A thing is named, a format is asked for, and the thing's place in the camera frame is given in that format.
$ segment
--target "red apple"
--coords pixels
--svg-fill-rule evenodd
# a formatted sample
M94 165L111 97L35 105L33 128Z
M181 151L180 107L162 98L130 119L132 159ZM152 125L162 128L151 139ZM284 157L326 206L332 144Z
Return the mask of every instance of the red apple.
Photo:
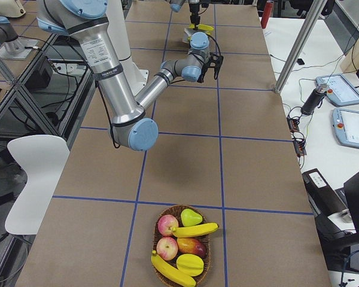
M172 228L178 226L178 220L171 214L164 215L158 220L158 231L164 236L173 235Z
M198 255L201 258L206 256L206 247L195 238L177 238L178 250L181 253Z
M162 259L169 261L177 255L178 245L174 238L166 236L157 242L156 249Z

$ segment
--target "white table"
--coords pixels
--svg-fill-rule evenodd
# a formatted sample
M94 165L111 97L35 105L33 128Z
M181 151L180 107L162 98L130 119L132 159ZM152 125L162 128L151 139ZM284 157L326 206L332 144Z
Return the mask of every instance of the white table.
M294 41L302 27L303 20L300 19L279 19L270 18L266 29L264 30L265 40L269 54L286 60ZM344 59L342 50L336 43L328 27L323 20L317 21L310 37L304 46L300 58L303 59L305 65L295 65L294 71L291 73L287 83L281 93L284 104L291 108L302 106L300 100L299 79L315 79L318 76L339 74L340 61ZM284 62L272 57L273 70L275 76L279 76L282 71ZM304 68L308 66L322 66L315 68ZM347 79L354 86L359 86L359 79L356 74L345 74ZM300 82L302 86L302 99L305 101L315 88L314 81L303 80ZM343 187L343 183L359 171L359 149L350 148L339 145L335 138L331 124L331 112L335 108L330 102L324 99L322 106L316 109L313 117L303 117L301 119L299 129L307 137L306 152L304 165L301 172L317 168L325 177L326 181L332 188L337 189ZM345 107L359 111L359 105ZM288 114L289 108L285 106L285 113ZM292 115L300 115L299 109L294 110ZM337 215L331 216L331 220L343 229L353 229L352 224L346 224ZM340 273L330 271L330 278L333 286L340 283ZM345 281L348 278L355 279L348 282L347 287L359 286L359 275L345 274Z

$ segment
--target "mango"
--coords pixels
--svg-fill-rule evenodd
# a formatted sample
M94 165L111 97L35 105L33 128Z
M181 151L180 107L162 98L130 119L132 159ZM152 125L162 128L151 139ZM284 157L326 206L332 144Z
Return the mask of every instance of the mango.
M197 255L201 258L206 257L206 247L195 238L177 238L178 250L185 254L190 253Z

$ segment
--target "white chair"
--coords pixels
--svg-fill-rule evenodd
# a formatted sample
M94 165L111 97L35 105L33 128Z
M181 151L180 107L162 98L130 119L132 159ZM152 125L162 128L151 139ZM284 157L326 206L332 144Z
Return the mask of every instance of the white chair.
M5 220L13 235L36 235L69 156L64 139L34 135L14 139L8 150L28 176Z

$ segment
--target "fruit basket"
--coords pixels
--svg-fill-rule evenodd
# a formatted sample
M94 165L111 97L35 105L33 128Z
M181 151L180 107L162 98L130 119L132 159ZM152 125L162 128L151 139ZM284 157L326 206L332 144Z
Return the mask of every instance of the fruit basket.
M167 208L165 209L159 216L159 218L161 218L163 215L167 215L167 214L170 214L170 215L173 215L174 217L176 217L176 219L178 220L179 222L179 226L182 227L182 222L181 222L181 212L186 209L186 208L189 208L195 212L197 212L199 215L202 216L202 222L201 224L204 224L204 223L207 223L206 221L206 218L202 215L201 212L199 212L199 210L195 209L194 207L192 206L187 206L187 205L175 205L175 206L172 206L170 208ZM153 250L156 250L156 247L157 247L157 242L163 237L160 233L159 233L159 230L158 230L158 221L159 221L159 218L157 219L156 221L156 225L154 227L154 240L153 240ZM208 270L210 268L210 265L211 265L211 250L210 250L210 235L209 234L206 234L206 235L202 235L202 236L197 236L197 237L194 237L195 239L198 239L201 243L203 243L206 247L206 255L205 257L202 259L203 260L203 263L204 263L204 266L203 266L203 272L198 275L198 276L195 276L194 277L194 280L196 281L197 283L197 286L199 286L199 284L204 280L204 278L206 277L206 275L208 274ZM178 252L177 256L168 261L168 263L175 267L175 262L178 258L178 256L180 255L181 253ZM161 273L159 273L156 268L154 268L153 266L153 269L154 271L156 272L156 275L158 276L158 278L162 281L162 283L164 283L166 286L168 287L182 287L181 285L169 280L168 278L164 277L164 275L162 275Z

